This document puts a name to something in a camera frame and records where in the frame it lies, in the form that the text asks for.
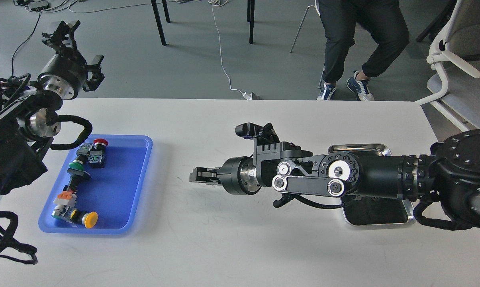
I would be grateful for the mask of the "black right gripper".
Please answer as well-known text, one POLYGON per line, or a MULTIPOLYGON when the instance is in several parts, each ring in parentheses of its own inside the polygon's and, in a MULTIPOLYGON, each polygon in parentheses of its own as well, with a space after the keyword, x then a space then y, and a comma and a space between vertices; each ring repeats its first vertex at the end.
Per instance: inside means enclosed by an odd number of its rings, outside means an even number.
POLYGON ((254 195, 260 191, 255 178, 256 166, 252 157, 235 157, 221 168, 196 167, 189 174, 189 182, 222 185, 232 195, 254 195))

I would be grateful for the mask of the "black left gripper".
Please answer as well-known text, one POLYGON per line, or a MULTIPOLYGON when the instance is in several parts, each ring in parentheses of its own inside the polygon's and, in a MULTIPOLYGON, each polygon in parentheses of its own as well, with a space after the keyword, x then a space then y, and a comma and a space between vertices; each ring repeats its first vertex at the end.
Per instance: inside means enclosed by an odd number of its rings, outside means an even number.
POLYGON ((56 55, 43 68, 38 83, 43 90, 55 92, 63 100, 72 100, 83 88, 85 92, 98 89, 105 79, 101 72, 103 55, 96 55, 87 64, 77 47, 74 32, 80 21, 53 22, 46 33, 42 33, 42 43, 54 49, 56 55), (87 79, 87 72, 92 77, 87 79))

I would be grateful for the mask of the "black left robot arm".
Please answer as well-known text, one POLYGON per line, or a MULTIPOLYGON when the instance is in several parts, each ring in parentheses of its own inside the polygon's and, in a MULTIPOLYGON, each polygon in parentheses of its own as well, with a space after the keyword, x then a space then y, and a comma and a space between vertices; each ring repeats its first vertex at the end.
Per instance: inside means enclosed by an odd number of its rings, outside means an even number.
MULTIPOLYGON (((55 51, 36 81, 29 73, 0 77, 0 195, 24 187, 47 171, 48 149, 79 147, 91 134, 92 124, 79 116, 59 115, 63 100, 80 90, 94 91, 104 80, 103 55, 91 63, 76 47, 74 32, 80 21, 54 22, 42 41, 55 51)), ((25 265, 37 263, 37 249, 18 242, 18 216, 0 211, 0 258, 25 265)))

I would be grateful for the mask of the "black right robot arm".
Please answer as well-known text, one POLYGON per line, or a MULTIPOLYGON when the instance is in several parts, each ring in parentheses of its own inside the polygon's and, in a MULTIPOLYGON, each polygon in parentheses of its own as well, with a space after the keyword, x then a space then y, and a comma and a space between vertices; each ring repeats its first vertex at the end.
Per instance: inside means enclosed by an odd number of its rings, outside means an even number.
POLYGON ((246 122, 235 133, 254 142, 251 156, 228 159, 221 167, 196 167, 190 182, 220 185, 229 194, 254 195, 262 187, 282 193, 273 206, 293 199, 320 209, 305 195, 369 196, 417 201, 416 221, 443 230, 480 228, 480 129, 435 142, 429 155, 356 155, 344 149, 314 155, 279 140, 271 123, 246 122))

